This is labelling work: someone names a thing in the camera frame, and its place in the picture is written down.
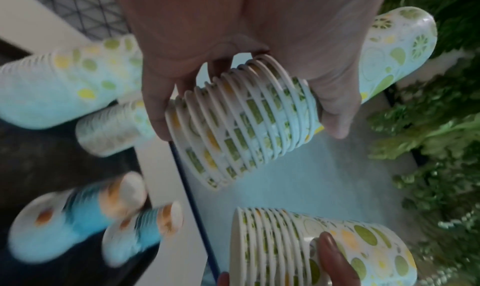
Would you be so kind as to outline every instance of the metal mesh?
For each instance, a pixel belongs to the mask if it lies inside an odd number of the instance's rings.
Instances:
[[[38,0],[93,40],[129,33],[116,0]]]

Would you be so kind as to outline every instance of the hand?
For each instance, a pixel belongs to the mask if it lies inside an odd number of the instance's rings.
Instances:
[[[170,140],[165,109],[175,84],[195,86],[240,52],[270,52],[290,74],[309,81],[335,138],[348,135],[361,97],[358,62],[382,0],[118,0],[143,52],[142,92],[150,121]]]
[[[324,232],[318,239],[318,255],[321,266],[330,276],[333,286],[360,286],[360,278],[342,255],[332,235]],[[229,286],[228,273],[222,273],[217,286]]]

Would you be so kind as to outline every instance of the dark surface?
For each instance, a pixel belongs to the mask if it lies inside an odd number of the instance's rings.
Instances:
[[[0,65],[24,52],[0,43]],[[0,120],[0,285],[1,286],[132,286],[158,252],[154,246],[118,269],[102,259],[103,232],[61,257],[41,265],[15,260],[7,248],[11,223],[34,198],[52,191],[82,187],[134,170],[140,171],[133,148],[107,158],[85,152],[75,139],[76,121],[34,131]]]

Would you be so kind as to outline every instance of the white floor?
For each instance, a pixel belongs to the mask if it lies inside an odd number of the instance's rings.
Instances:
[[[275,207],[326,218],[376,222],[391,228],[405,241],[420,238],[413,214],[402,209],[403,192],[393,187],[394,174],[413,171],[410,154],[396,161],[367,158],[368,146],[379,136],[366,117],[387,108],[383,95],[364,104],[342,141],[326,133],[230,188],[214,193],[187,178],[220,270],[229,264],[230,228],[235,207]]]

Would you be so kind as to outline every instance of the blue edge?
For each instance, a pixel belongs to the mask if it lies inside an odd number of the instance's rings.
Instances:
[[[208,266],[210,266],[211,273],[216,283],[220,275],[219,264],[217,263],[217,259],[215,258],[214,251],[212,249],[212,246],[210,245],[210,241],[207,236],[207,231],[205,230],[205,226],[202,222],[202,218],[200,217],[199,209],[197,208],[197,204],[195,203],[195,199],[190,189],[190,185],[187,181],[187,178],[185,177],[185,172],[182,166],[182,161],[180,160],[180,157],[179,157],[179,153],[177,152],[177,149],[172,142],[170,142],[169,144],[170,144],[170,149],[173,153],[173,158],[175,159],[175,164],[180,174],[180,178],[183,183],[183,187],[185,188],[186,196],[188,198],[188,201],[190,202],[190,207],[193,212],[193,216],[195,217],[196,224],[198,225],[198,230],[200,231],[200,236],[201,236],[201,239],[203,240],[203,245],[205,246],[205,250],[208,256],[208,259],[207,259]]]
[[[396,87],[395,85],[392,85],[390,88],[386,89],[384,91],[385,97],[387,98],[390,106],[395,105],[395,103],[399,103],[400,100],[398,100],[395,97],[395,92],[396,92]],[[180,160],[179,154],[177,152],[177,149],[175,145],[170,142],[170,148],[173,153],[173,158],[175,159],[176,166],[178,168],[178,172],[180,174],[180,178],[183,182],[183,187],[185,188],[185,192],[188,198],[188,201],[191,206],[191,210],[193,212],[193,216],[195,217],[196,223],[198,225],[198,229],[200,231],[201,239],[203,240],[203,245],[205,246],[206,253],[208,255],[208,265],[210,266],[211,273],[213,274],[213,278],[215,279],[215,282],[217,282],[219,275],[220,275],[220,268],[217,263],[217,259],[215,258],[214,251],[212,249],[212,246],[210,244],[209,238],[207,236],[207,232],[205,230],[205,226],[203,225],[202,219],[200,217],[199,210],[197,208],[197,205],[195,203],[195,199],[193,197],[192,191],[190,189],[190,185],[187,182],[187,178],[185,177],[185,172],[184,168],[182,166],[182,161]],[[413,158],[415,159],[416,163],[418,166],[423,165],[426,161],[427,158],[423,156],[418,150],[413,150],[412,151]]]

